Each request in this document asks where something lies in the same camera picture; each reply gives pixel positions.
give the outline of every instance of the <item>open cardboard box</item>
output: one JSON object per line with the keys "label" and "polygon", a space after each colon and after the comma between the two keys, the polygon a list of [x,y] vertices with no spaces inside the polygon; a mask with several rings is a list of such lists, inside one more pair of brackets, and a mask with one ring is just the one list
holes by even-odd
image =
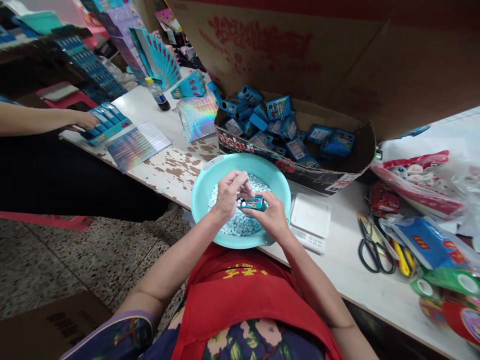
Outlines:
{"label": "open cardboard box", "polygon": [[[357,135],[337,172],[277,163],[288,179],[326,195],[367,168],[376,142],[480,105],[475,1],[168,3],[226,94],[245,84],[289,94],[301,130],[318,122]],[[224,120],[219,113],[216,124]],[[217,134],[226,152],[271,156],[220,127]]]}
{"label": "open cardboard box", "polygon": [[[264,92],[263,96],[263,101],[268,102],[283,95]],[[291,106],[296,111],[295,120],[298,129],[302,131],[308,132],[313,124],[320,124],[355,134],[356,139],[350,155],[337,164],[326,164],[319,161],[323,167],[328,166],[328,170],[302,166],[274,151],[258,147],[247,139],[235,136],[221,127],[231,118],[222,109],[218,110],[215,117],[220,150],[227,154],[252,153],[259,155],[274,163],[288,180],[325,195],[335,194],[366,170],[375,156],[375,136],[371,126],[363,126],[360,121],[350,116],[309,102],[292,99]],[[305,145],[310,154],[317,158],[317,145],[308,141],[305,141]]]}

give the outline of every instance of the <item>white candy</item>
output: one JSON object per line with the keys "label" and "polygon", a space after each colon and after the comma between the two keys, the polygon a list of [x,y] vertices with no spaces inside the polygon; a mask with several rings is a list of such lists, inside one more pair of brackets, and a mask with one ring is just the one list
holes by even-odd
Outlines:
{"label": "white candy", "polygon": [[[256,176],[253,176],[252,174],[248,174],[248,177],[250,179],[250,185],[252,187],[253,192],[263,192],[263,191],[270,191],[270,188],[265,184],[261,179],[259,179]],[[219,192],[219,187],[218,185],[215,185],[213,187],[213,191],[211,192],[210,195],[210,200],[208,201],[208,210],[210,210],[215,203],[217,202],[217,197],[218,197],[218,192]],[[255,234],[256,232],[260,231],[262,226],[260,223],[255,220],[253,217],[248,217],[246,216],[243,212],[241,212],[238,207],[240,204],[245,206],[245,200],[243,197],[240,197],[236,201],[237,209],[235,210],[235,214],[233,217],[228,220],[228,222],[221,228],[220,232],[227,234],[227,235],[233,235],[237,237],[242,237],[242,236],[250,236],[252,234]]]}

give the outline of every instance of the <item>scissors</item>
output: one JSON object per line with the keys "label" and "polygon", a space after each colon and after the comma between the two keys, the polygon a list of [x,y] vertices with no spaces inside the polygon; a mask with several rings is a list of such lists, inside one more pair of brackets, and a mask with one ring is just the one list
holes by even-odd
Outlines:
{"label": "scissors", "polygon": [[[363,266],[371,273],[393,274],[397,269],[397,266],[395,265],[395,261],[392,255],[390,255],[389,251],[383,244],[380,244],[372,240],[372,237],[370,236],[369,232],[367,231],[367,228],[365,227],[361,219],[358,219],[358,222],[360,222],[360,227],[363,232],[363,239],[360,241],[360,245],[358,247],[358,256],[360,257],[360,261],[363,264]],[[364,259],[365,244],[366,244],[366,248],[368,249],[368,252],[370,253],[371,258],[373,259],[373,262],[375,263],[375,268],[370,267]],[[382,260],[380,259],[380,254],[379,254],[379,248],[383,250],[387,260],[391,264],[391,268],[388,270],[385,269],[382,264]]]}

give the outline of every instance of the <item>plastic bottle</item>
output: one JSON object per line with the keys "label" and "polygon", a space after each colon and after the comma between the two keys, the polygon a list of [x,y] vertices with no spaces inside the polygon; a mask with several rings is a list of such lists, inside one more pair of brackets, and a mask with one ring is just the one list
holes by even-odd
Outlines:
{"label": "plastic bottle", "polygon": [[151,77],[146,77],[145,78],[146,83],[148,84],[148,91],[150,94],[153,96],[155,99],[158,107],[162,111],[167,111],[170,109],[170,104],[165,98],[164,93],[162,92],[162,89],[160,86],[154,83],[154,80]]}

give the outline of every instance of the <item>cardboard box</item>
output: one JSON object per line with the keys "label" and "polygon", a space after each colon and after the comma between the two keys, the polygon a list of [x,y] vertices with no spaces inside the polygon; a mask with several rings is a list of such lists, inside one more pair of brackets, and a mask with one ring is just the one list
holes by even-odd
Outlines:
{"label": "cardboard box", "polygon": [[[266,101],[273,100],[280,95],[263,92]],[[369,166],[376,151],[376,142],[371,126],[364,126],[358,120],[338,112],[325,109],[321,106],[296,99],[291,100],[292,108],[295,109],[295,120],[298,129],[308,131],[313,124],[342,128],[349,133],[356,134],[357,138],[353,145],[350,156],[345,160],[335,163],[325,163],[319,160],[322,167],[329,166],[329,169],[311,168],[293,162],[291,159],[280,155],[274,149],[267,146],[258,146],[251,141],[235,136],[222,125],[231,117],[225,111],[219,109],[215,117],[216,133],[220,151],[226,154],[231,153],[252,153],[259,155],[271,163],[274,163],[285,175],[285,177],[324,195],[330,196],[343,189],[345,186],[359,177]],[[318,154],[318,145],[306,143],[308,151],[315,160]]]}
{"label": "cardboard box", "polygon": [[59,359],[111,317],[87,291],[0,321],[0,359]]}
{"label": "cardboard box", "polygon": [[473,1],[169,5],[227,94],[244,84],[288,94],[300,130],[317,123],[357,136],[344,162],[331,171],[311,170],[232,136],[220,127],[225,115],[218,113],[222,151],[269,158],[289,180],[326,195],[369,166],[377,142],[480,105],[480,46],[472,41],[480,12]]}

